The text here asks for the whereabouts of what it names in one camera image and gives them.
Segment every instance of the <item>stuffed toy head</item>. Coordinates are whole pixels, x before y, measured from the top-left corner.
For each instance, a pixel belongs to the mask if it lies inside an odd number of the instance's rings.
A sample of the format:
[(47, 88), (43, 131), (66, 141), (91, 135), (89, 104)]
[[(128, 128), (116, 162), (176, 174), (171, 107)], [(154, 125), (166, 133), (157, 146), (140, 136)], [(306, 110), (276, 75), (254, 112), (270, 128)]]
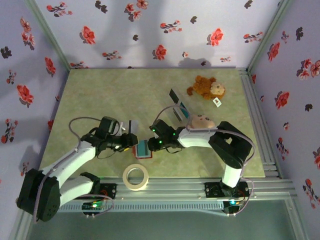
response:
[(214, 128), (216, 124), (206, 115), (192, 115), (191, 123), (189, 128), (191, 129), (211, 129)]
[(214, 98), (222, 99), (226, 93), (226, 88), (221, 83), (216, 82), (214, 77), (206, 78), (198, 75), (193, 86), (186, 90), (189, 96), (193, 95), (193, 91), (204, 99), (212, 100)]

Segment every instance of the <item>tag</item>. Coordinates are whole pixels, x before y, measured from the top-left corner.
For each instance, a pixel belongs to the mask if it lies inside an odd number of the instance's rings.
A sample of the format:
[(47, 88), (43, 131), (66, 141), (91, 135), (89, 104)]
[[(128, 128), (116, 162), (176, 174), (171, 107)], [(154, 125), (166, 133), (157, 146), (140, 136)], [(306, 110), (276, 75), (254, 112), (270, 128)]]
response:
[(220, 105), (222, 104), (221, 101), (219, 100), (219, 98), (217, 98), (217, 97), (214, 98), (212, 101), (217, 106), (217, 108), (220, 107)]

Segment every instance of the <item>wall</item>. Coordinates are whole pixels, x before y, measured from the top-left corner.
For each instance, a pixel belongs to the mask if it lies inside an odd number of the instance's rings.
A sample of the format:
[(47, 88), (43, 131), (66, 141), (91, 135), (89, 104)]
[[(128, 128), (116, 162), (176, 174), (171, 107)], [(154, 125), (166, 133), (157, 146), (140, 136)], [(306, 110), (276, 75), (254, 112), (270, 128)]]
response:
[(35, 1), (73, 68), (246, 68), (280, 2)]
[(40, 165), (67, 72), (22, 0), (0, 2), (0, 33), (0, 239), (6, 240), (24, 175)]
[(34, 225), (27, 239), (293, 240), (295, 238), (283, 201), (253, 201), (237, 217), (199, 212), (110, 212), (92, 220), (86, 219), (82, 213), (58, 213), (50, 223), (39, 222)]
[(294, 1), (252, 70), (261, 106), (292, 179), (311, 239), (320, 236), (319, 1)]

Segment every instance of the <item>tape roll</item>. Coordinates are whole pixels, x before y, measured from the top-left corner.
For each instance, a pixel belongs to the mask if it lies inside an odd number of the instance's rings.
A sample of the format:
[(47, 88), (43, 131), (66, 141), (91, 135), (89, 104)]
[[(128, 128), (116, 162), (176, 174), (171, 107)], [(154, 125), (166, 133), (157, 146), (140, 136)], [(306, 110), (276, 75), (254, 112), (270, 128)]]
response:
[[(130, 174), (131, 171), (135, 170), (135, 169), (139, 169), (143, 172), (143, 180), (142, 182), (140, 182), (139, 184), (131, 184), (128, 180), (128, 175)], [(132, 190), (132, 191), (140, 191), (146, 188), (148, 182), (149, 182), (149, 174), (147, 169), (140, 165), (140, 164), (132, 164), (130, 166), (128, 166), (123, 174), (122, 174), (122, 180), (124, 182), (124, 185)]]

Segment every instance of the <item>floral wallpaper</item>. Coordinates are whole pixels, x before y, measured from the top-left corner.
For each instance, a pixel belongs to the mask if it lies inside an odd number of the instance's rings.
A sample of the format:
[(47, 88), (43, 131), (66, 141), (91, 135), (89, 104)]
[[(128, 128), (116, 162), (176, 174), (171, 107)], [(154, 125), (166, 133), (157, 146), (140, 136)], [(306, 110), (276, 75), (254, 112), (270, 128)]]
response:
[(317, 0), (294, 1), (251, 71), (278, 150), (292, 179), (309, 236), (320, 236), (320, 52)]
[(279, 0), (35, 2), (71, 68), (246, 68)]
[(23, 0), (0, 3), (0, 31), (0, 239), (7, 240), (15, 200), (26, 172), (40, 165), (68, 73)]

